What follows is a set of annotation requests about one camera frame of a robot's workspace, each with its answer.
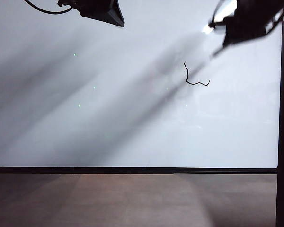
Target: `floor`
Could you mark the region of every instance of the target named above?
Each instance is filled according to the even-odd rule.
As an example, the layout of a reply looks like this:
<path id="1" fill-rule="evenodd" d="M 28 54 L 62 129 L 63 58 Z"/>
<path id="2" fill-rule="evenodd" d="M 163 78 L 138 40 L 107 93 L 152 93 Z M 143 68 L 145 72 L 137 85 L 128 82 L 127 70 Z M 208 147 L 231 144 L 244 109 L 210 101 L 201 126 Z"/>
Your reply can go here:
<path id="1" fill-rule="evenodd" d="M 275 227 L 276 178 L 0 174 L 0 227 Z"/>

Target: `black cable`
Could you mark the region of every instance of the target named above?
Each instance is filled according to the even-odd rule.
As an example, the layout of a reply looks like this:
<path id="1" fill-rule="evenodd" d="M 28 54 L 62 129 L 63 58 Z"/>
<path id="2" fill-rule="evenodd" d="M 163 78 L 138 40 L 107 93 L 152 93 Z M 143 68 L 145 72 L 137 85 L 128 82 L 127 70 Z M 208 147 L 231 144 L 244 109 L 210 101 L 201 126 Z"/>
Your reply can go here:
<path id="1" fill-rule="evenodd" d="M 43 12 L 43 13 L 48 13 L 48 14 L 62 14 L 62 13 L 67 13 L 69 11 L 72 10 L 72 7 L 70 7 L 69 9 L 65 10 L 65 11 L 60 11 L 60 12 L 51 12 L 51 11 L 47 11 L 47 10 L 44 10 L 44 9 L 41 9 L 37 6 L 35 6 L 33 3 L 31 3 L 29 0 L 24 0 L 28 5 L 30 5 L 31 7 Z"/>
<path id="2" fill-rule="evenodd" d="M 191 85 L 196 85 L 196 84 L 202 84 L 202 85 L 204 85 L 204 86 L 208 86 L 208 85 L 209 85 L 210 80 L 209 80 L 209 82 L 208 82 L 207 84 L 204 84 L 204 83 L 201 83 L 201 82 L 190 83 L 190 82 L 188 81 L 188 73 L 189 73 L 189 71 L 188 71 L 188 68 L 186 67 L 186 64 L 185 64 L 185 63 L 186 63 L 186 62 L 184 62 L 184 66 L 185 66 L 185 68 L 186 68 L 186 70 L 187 70 L 186 83 L 191 84 Z M 201 64 L 199 67 L 197 67 L 197 69 L 194 71 L 194 74 L 197 73 L 201 68 L 203 68 L 203 66 L 204 66 L 204 64 Z"/>
<path id="3" fill-rule="evenodd" d="M 212 18 L 212 22 L 210 23 L 214 29 L 216 29 L 216 23 L 214 22 L 214 19 L 215 19 L 215 16 L 216 16 L 216 13 L 218 12 L 219 8 L 221 7 L 221 5 L 224 3 L 225 0 L 220 0 L 213 12 L 213 18 Z"/>

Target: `robotic arm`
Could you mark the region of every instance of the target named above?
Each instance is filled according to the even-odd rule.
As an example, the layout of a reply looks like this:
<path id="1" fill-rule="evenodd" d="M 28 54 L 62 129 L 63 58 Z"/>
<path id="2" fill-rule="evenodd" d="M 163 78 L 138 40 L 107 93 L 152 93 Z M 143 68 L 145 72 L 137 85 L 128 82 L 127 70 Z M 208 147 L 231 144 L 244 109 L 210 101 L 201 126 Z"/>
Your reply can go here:
<path id="1" fill-rule="evenodd" d="M 237 0 L 233 16 L 215 22 L 214 16 L 209 27 L 226 26 L 223 47 L 268 35 L 284 17 L 284 0 Z"/>

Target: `white wall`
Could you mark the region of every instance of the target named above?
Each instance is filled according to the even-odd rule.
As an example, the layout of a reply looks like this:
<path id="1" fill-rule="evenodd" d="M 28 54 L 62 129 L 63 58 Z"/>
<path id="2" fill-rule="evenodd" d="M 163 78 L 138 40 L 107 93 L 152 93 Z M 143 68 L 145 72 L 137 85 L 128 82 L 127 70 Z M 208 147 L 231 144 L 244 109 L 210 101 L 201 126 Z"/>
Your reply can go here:
<path id="1" fill-rule="evenodd" d="M 119 0 L 118 28 L 0 0 L 0 166 L 275 168 L 280 26 L 185 83 L 217 2 Z"/>

